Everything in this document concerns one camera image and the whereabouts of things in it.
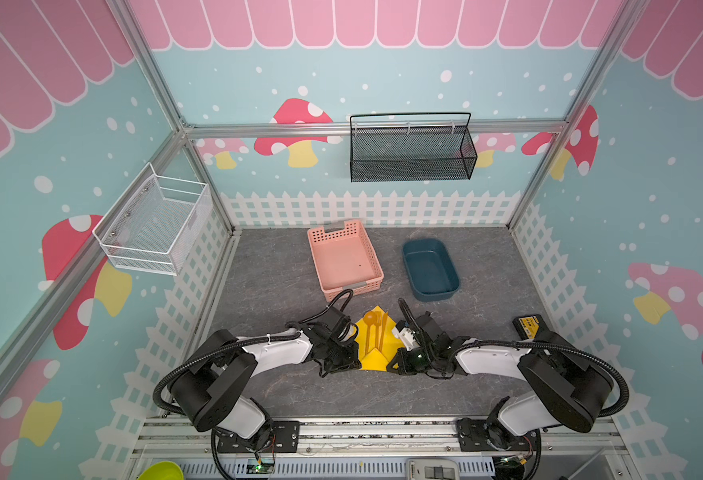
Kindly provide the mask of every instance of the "basket handle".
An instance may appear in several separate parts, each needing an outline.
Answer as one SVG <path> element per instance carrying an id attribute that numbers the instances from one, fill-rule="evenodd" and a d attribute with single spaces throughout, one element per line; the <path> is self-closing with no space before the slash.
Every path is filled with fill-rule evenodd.
<path id="1" fill-rule="evenodd" d="M 342 286 L 341 290 L 354 290 L 355 288 L 359 288 L 361 286 L 366 286 L 366 285 L 367 285 L 367 282 L 365 282 L 363 280 L 362 282 L 357 282 L 357 283 L 352 283 L 351 285 Z"/>
<path id="2" fill-rule="evenodd" d="M 325 229 L 326 234 L 331 234 L 332 232 L 344 230 L 346 228 L 346 222 L 342 220 L 340 222 L 335 222 L 334 224 L 327 224 L 323 228 Z"/>

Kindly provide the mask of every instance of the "wall-mounted basket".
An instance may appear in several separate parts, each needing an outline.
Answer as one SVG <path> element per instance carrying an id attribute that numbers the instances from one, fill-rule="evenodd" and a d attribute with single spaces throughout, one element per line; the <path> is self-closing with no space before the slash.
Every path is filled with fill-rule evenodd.
<path id="1" fill-rule="evenodd" d="M 93 235 L 117 268 L 177 275 L 211 210 L 207 184 L 161 177 L 147 164 Z"/>
<path id="2" fill-rule="evenodd" d="M 353 182 L 468 180 L 477 163 L 464 112 L 352 115 Z"/>

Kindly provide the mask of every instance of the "black wire mesh basket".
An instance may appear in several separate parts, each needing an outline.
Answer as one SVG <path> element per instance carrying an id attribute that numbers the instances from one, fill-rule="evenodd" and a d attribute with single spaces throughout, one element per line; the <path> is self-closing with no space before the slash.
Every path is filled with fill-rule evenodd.
<path id="1" fill-rule="evenodd" d="M 351 181 L 470 179 L 477 151 L 469 120 L 463 112 L 352 115 Z"/>

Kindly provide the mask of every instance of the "white wire mesh basket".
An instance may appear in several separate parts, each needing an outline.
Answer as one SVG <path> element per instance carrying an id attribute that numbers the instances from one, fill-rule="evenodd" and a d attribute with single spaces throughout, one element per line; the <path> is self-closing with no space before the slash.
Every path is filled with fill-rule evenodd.
<path id="1" fill-rule="evenodd" d="M 93 228 L 117 268 L 177 275 L 212 210 L 207 184 L 161 177 L 147 164 Z"/>

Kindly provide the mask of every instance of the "white picket fence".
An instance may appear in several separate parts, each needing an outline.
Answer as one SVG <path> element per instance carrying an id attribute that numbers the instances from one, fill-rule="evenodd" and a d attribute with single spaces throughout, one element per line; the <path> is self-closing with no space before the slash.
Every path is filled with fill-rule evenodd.
<path id="1" fill-rule="evenodd" d="M 213 212 L 184 268 L 174 277 L 173 289 L 165 290 L 165 307 L 156 309 L 157 324 L 146 329 L 146 348 L 136 350 L 135 370 L 124 374 L 127 389 L 122 397 L 111 401 L 111 423 L 96 431 L 100 445 L 95 456 L 79 465 L 85 480 L 122 477 L 129 457 L 125 450 L 133 451 L 146 418 L 159 414 L 152 402 L 157 380 L 183 360 L 184 347 L 192 336 L 204 292 L 225 244 L 224 226 Z"/>
<path id="2" fill-rule="evenodd" d="M 650 419 L 646 410 L 650 397 L 632 388 L 634 370 L 618 363 L 621 347 L 607 342 L 607 324 L 596 321 L 597 305 L 587 302 L 587 287 L 576 283 L 577 271 L 567 268 L 567 255 L 559 254 L 559 240 L 552 240 L 553 228 L 546 227 L 546 215 L 540 216 L 539 209 L 540 205 L 529 206 L 515 233 L 553 329 L 579 349 L 610 362 L 629 383 L 629 404 L 613 420 L 641 473 L 653 474 L 658 480 L 669 475 L 683 480 L 687 461 L 670 453 L 664 444 L 667 427 Z"/>
<path id="3" fill-rule="evenodd" d="M 407 192 L 385 197 L 381 192 L 368 197 L 365 192 L 352 197 L 346 192 L 333 192 L 322 197 L 315 192 L 311 197 L 299 193 L 281 197 L 268 193 L 259 197 L 237 194 L 233 198 L 221 195 L 226 213 L 235 225 L 243 227 L 308 226 L 329 224 L 338 220 L 359 218 L 366 225 L 488 225 L 499 226 L 509 222 L 519 203 L 519 192 L 508 197 L 505 192 L 491 196 L 474 192 L 462 197 L 458 192 L 445 196 L 439 192 L 429 197 Z"/>

